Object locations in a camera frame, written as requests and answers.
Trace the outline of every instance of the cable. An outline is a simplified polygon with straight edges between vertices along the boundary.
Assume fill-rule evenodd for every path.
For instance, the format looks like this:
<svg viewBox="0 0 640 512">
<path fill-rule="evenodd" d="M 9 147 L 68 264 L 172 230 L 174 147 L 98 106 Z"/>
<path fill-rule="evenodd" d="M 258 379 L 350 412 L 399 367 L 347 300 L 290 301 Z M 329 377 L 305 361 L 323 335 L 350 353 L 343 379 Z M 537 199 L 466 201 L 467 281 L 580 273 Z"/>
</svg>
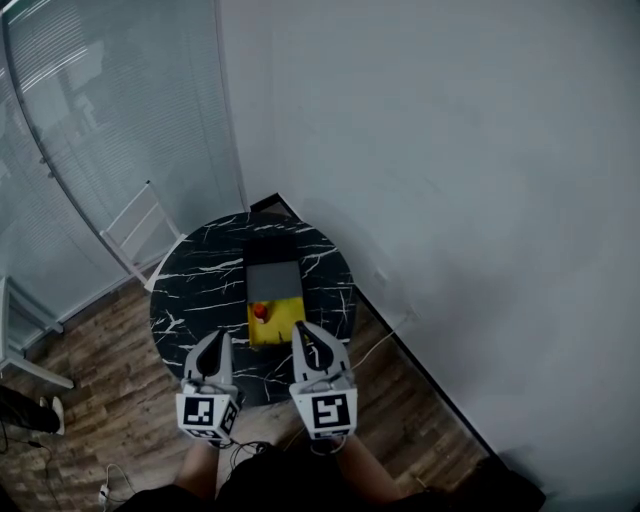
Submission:
<svg viewBox="0 0 640 512">
<path fill-rule="evenodd" d="M 391 331 L 389 334 L 387 334 L 384 338 L 382 338 L 378 343 L 376 343 L 373 347 L 371 347 L 369 349 L 369 351 L 364 355 L 364 357 L 362 359 L 360 359 L 360 361 L 358 361 L 354 366 L 351 367 L 351 370 L 355 370 L 358 366 L 360 366 L 362 363 L 364 363 L 367 360 L 367 357 L 369 357 L 371 355 L 371 353 L 377 349 L 382 342 L 387 341 L 389 338 L 391 338 L 391 336 L 393 336 L 398 329 L 400 329 L 400 327 L 402 327 L 404 325 L 404 323 L 409 320 L 409 318 L 411 318 L 412 315 L 407 315 L 404 320 L 402 320 L 397 326 L 396 328 Z"/>
<path fill-rule="evenodd" d="M 0 418 L 0 424 L 2 425 L 2 434 L 4 435 L 4 448 L 0 450 L 0 455 L 6 455 L 9 451 L 9 438 L 7 437 L 7 429 L 4 427 L 4 421 Z"/>
<path fill-rule="evenodd" d="M 298 430 L 298 433 L 297 433 L 295 436 L 293 436 L 293 437 L 291 438 L 291 441 L 289 441 L 289 442 L 287 443 L 287 446 L 285 446 L 285 447 L 284 447 L 284 450 L 282 450 L 283 452 L 286 452 L 289 448 L 291 448 L 291 445 L 293 444 L 293 442 L 294 442 L 296 439 L 298 439 L 298 437 L 300 437 L 300 434 L 302 434 L 302 433 L 304 432 L 305 428 L 306 428 L 306 427 L 302 427 L 300 430 Z"/>
<path fill-rule="evenodd" d="M 55 495 L 55 493 L 53 492 L 53 489 L 50 486 L 50 482 L 49 482 L 49 463 L 53 460 L 53 452 L 47 448 L 46 446 L 43 446 L 40 444 L 40 448 L 44 448 L 45 450 L 47 450 L 49 452 L 49 460 L 47 460 L 47 462 L 44 465 L 44 478 L 45 478 L 45 484 L 47 485 L 47 489 L 49 489 L 49 492 L 51 493 L 51 496 L 53 496 L 53 499 L 56 502 L 56 505 L 58 505 L 58 510 L 60 510 L 60 512 L 62 512 L 62 507 L 60 506 L 60 502 L 58 501 L 57 496 Z"/>
<path fill-rule="evenodd" d="M 127 482 L 127 485 L 129 486 L 129 489 L 131 489 L 131 492 L 133 494 L 136 494 L 136 491 L 133 490 L 133 487 L 131 486 L 131 482 L 129 482 L 129 478 L 127 477 L 127 475 L 125 474 L 125 472 L 122 470 L 122 468 L 120 466 L 118 466 L 117 464 L 108 464 L 107 465 L 107 482 L 105 483 L 105 485 L 107 487 L 109 487 L 109 470 L 114 467 L 114 468 L 118 468 L 120 470 L 120 473 L 122 473 L 122 476 L 124 477 L 124 481 Z"/>
<path fill-rule="evenodd" d="M 0 424 L 2 425 L 2 434 L 4 437 L 4 448 L 2 449 L 2 451 L 0 451 L 0 455 L 5 455 L 9 451 L 9 441 L 13 441 L 14 443 L 28 444 L 32 448 L 43 449 L 49 452 L 49 458 L 47 459 L 47 462 L 45 462 L 44 464 L 44 479 L 45 479 L 44 483 L 47 486 L 47 490 L 53 497 L 53 500 L 56 502 L 56 505 L 58 506 L 58 510 L 62 511 L 62 507 L 60 506 L 58 497 L 56 496 L 56 493 L 53 492 L 53 488 L 51 487 L 51 482 L 49 481 L 49 464 L 51 464 L 51 461 L 53 460 L 53 452 L 48 447 L 38 443 L 37 441 L 21 441 L 20 439 L 13 439 L 11 437 L 7 437 L 7 429 L 5 428 L 4 422 L 2 421 L 1 418 L 0 418 Z"/>
<path fill-rule="evenodd" d="M 309 450 L 311 450 L 311 453 L 313 453 L 314 455 L 318 455 L 320 457 L 326 457 L 328 455 L 335 455 L 336 453 L 338 453 L 340 450 L 342 450 L 344 448 L 344 445 L 347 444 L 347 436 L 342 436 L 342 442 L 340 443 L 340 445 L 336 448 L 334 448 L 333 450 L 331 450 L 330 452 L 327 453 L 320 453 L 317 452 L 313 449 L 313 443 L 311 443 L 309 445 Z"/>
</svg>

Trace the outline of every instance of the person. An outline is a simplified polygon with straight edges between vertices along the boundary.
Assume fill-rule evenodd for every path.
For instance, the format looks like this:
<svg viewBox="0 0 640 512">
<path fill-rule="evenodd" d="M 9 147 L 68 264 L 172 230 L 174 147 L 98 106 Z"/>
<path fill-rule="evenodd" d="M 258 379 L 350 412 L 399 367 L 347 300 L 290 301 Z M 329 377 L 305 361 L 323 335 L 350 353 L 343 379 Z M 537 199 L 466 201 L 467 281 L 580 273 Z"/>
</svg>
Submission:
<svg viewBox="0 0 640 512">
<path fill-rule="evenodd" d="M 56 396 L 51 406 L 43 397 L 38 405 L 21 393 L 0 386 L 0 420 L 9 425 L 50 434 L 64 434 L 64 407 Z"/>
<path fill-rule="evenodd" d="M 413 510 L 380 462 L 356 436 L 333 455 L 262 443 L 240 463 L 216 498 L 218 448 L 195 441 L 172 485 L 135 494 L 118 510 Z"/>
</svg>

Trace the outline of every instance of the round table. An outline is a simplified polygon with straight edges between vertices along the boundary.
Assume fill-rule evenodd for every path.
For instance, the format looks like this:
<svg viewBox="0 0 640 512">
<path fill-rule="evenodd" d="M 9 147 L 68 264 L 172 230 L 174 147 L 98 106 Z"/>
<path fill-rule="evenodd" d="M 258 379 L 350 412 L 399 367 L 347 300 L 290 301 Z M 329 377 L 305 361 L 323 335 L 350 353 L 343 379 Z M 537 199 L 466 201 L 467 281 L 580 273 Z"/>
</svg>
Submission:
<svg viewBox="0 0 640 512">
<path fill-rule="evenodd" d="M 306 318 L 348 343 L 355 286 L 338 248 L 320 231 L 271 213 L 229 215 L 189 235 L 168 257 L 151 295 L 151 330 L 164 363 L 182 379 L 189 351 L 226 329 L 233 340 L 234 384 L 245 406 L 289 399 L 291 344 L 249 346 L 243 243 L 293 234 L 300 255 Z"/>
</svg>

